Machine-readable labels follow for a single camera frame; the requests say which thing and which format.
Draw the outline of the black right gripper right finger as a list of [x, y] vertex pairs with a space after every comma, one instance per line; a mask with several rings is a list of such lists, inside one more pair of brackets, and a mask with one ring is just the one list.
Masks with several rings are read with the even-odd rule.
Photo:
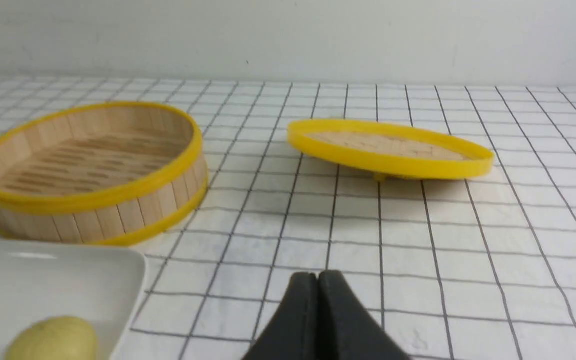
[[337, 270], [318, 275], [319, 360], [409, 360]]

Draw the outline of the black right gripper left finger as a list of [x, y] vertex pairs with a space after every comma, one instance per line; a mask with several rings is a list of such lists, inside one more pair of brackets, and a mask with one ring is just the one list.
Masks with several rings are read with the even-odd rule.
[[315, 360], [318, 293], [316, 274], [293, 273], [276, 312], [244, 359]]

